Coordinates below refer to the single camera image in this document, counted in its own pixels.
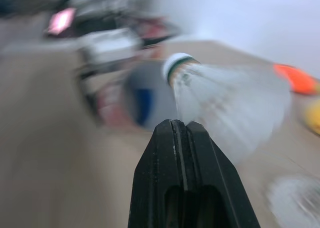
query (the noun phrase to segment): red object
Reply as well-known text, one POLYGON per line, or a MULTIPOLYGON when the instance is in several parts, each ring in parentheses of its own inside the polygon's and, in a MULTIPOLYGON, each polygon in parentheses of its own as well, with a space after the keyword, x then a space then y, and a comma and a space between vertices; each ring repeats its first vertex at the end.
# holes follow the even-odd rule
POLYGON ((292 90, 301 94, 316 94, 318 82, 308 73, 289 65, 275 64, 277 73, 288 79, 292 90))

